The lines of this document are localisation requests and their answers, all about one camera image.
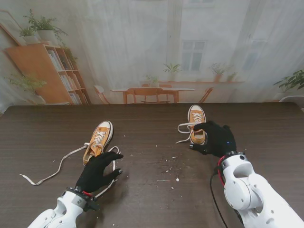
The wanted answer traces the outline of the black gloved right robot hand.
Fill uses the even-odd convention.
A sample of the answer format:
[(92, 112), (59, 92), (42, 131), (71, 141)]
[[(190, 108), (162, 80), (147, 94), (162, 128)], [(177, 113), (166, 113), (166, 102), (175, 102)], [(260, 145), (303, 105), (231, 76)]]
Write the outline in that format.
[(220, 126), (214, 121), (197, 124), (194, 130), (203, 130), (207, 134), (207, 142), (204, 145), (191, 144), (192, 150), (203, 155), (214, 155), (221, 158), (229, 152), (236, 152), (237, 146), (234, 135), (227, 125)]

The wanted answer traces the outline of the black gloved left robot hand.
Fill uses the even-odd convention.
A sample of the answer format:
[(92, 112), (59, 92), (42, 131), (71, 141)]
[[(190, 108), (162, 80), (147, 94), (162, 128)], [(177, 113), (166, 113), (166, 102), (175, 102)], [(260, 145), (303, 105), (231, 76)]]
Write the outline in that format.
[(113, 161), (122, 159), (124, 156), (115, 152), (106, 152), (96, 157), (92, 157), (86, 164), (75, 187), (87, 193), (93, 193), (101, 187), (109, 185), (121, 173), (122, 169), (115, 169), (111, 173), (104, 175), (105, 168)]

